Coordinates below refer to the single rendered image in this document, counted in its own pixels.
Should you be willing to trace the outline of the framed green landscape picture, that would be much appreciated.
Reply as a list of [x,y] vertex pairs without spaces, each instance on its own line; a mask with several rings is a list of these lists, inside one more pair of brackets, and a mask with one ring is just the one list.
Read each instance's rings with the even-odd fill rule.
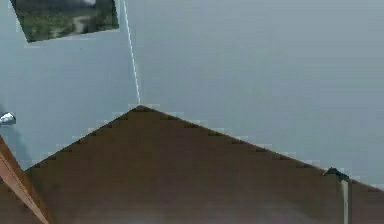
[[115,0],[10,0],[31,42],[119,28]]

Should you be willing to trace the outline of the silver lamp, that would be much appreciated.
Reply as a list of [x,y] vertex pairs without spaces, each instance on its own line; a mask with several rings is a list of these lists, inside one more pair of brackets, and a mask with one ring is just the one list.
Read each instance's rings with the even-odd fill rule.
[[10,126],[10,125],[14,125],[15,123],[16,123],[16,118],[10,112],[4,113],[3,115],[0,116],[0,126]]

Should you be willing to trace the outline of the pale post with black cap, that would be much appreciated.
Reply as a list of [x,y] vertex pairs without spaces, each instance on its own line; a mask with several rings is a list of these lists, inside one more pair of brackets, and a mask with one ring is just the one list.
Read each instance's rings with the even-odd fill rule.
[[343,224],[352,224],[351,221],[351,179],[348,175],[342,173],[335,167],[328,168],[324,176],[335,175],[338,177],[343,197]]

